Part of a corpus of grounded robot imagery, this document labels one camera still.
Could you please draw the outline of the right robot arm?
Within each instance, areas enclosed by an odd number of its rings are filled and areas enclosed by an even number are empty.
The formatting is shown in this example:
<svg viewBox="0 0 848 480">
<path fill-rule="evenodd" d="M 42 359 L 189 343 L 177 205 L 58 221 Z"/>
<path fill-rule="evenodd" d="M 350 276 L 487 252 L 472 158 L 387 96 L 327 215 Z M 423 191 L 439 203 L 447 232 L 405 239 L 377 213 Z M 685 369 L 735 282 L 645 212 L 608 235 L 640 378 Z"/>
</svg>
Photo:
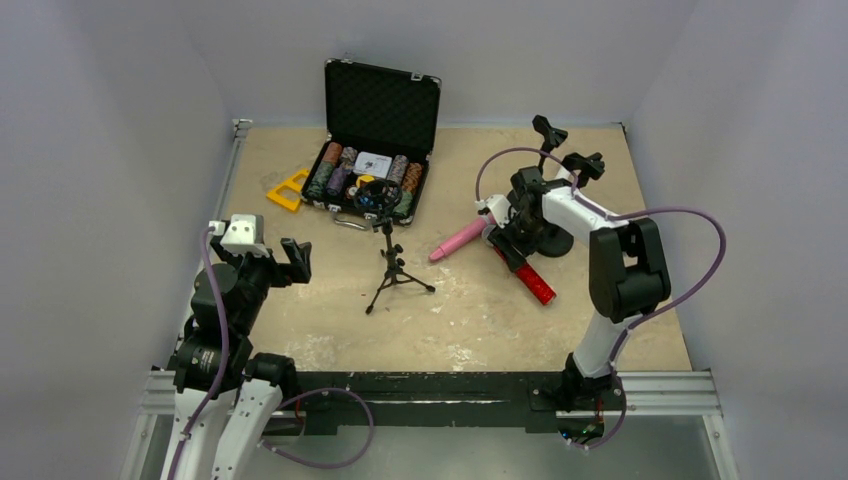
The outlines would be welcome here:
<svg viewBox="0 0 848 480">
<path fill-rule="evenodd" d="M 588 250 L 588 290 L 594 313 L 567 356 L 557 387 L 546 396 L 560 408 L 594 400 L 613 387 L 615 362 L 637 320 L 670 296 L 660 231 L 650 219 L 626 220 L 583 195 L 565 178 L 546 181 L 535 167 L 520 169 L 512 189 L 478 200 L 495 226 L 488 241 L 511 270 L 541 251 L 551 231 Z"/>
</svg>

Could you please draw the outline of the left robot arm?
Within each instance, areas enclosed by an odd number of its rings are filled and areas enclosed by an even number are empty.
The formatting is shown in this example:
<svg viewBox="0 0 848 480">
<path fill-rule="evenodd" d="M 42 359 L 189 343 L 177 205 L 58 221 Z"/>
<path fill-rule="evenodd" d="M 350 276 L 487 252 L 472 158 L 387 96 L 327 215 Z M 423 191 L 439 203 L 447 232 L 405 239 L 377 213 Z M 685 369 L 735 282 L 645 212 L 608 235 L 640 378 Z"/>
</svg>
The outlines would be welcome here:
<svg viewBox="0 0 848 480">
<path fill-rule="evenodd" d="M 239 478 L 272 412 L 298 390 L 293 359 L 254 354 L 249 339 L 270 290 L 311 280 L 311 244 L 280 244 L 284 263 L 232 254 L 201 236 L 191 315 L 167 366 L 175 394 L 164 479 Z"/>
</svg>

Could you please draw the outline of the black tripod shock mount stand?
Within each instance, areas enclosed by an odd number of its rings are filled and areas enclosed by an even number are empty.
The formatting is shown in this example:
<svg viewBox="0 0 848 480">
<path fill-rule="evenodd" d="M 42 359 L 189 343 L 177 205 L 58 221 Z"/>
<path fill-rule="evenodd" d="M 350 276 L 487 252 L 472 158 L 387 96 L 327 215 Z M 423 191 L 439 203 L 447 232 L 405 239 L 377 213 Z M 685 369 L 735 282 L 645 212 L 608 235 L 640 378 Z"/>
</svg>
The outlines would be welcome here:
<svg viewBox="0 0 848 480">
<path fill-rule="evenodd" d="M 422 286 L 429 293 L 436 292 L 435 286 L 423 282 L 404 270 L 405 261 L 400 257 L 403 247 L 392 240 L 393 214 L 396 207 L 400 205 L 403 193 L 404 190 L 398 183 L 387 179 L 377 179 L 363 184 L 354 195 L 354 206 L 363 214 L 369 215 L 372 230 L 381 232 L 385 240 L 381 257 L 386 261 L 386 269 L 381 284 L 365 309 L 366 315 L 373 312 L 380 294 L 393 286 L 414 283 Z"/>
</svg>

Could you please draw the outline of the pink microphone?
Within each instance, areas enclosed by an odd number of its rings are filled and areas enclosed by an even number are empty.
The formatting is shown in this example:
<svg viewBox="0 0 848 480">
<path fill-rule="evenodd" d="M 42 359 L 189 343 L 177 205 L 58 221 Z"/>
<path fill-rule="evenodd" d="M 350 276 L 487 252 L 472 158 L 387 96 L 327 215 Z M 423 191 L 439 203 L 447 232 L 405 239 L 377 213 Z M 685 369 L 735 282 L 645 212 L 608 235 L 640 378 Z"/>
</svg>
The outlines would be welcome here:
<svg viewBox="0 0 848 480">
<path fill-rule="evenodd" d="M 491 226 L 493 219 L 490 214 L 478 216 L 471 223 L 440 243 L 428 256 L 428 261 L 436 263 L 452 255 L 460 248 L 478 238 L 486 227 Z"/>
</svg>

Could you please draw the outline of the red glitter microphone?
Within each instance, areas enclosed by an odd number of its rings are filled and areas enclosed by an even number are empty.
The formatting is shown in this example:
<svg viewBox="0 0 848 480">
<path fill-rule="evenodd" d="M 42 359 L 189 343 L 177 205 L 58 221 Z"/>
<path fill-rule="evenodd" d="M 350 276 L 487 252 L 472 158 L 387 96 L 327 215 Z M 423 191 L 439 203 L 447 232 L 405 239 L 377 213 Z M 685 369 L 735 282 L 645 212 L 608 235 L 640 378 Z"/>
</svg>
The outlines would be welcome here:
<svg viewBox="0 0 848 480">
<path fill-rule="evenodd" d="M 556 298 L 556 292 L 526 259 L 510 257 L 497 246 L 494 251 L 504 261 L 511 274 L 522 282 L 541 305 L 547 306 Z"/>
</svg>

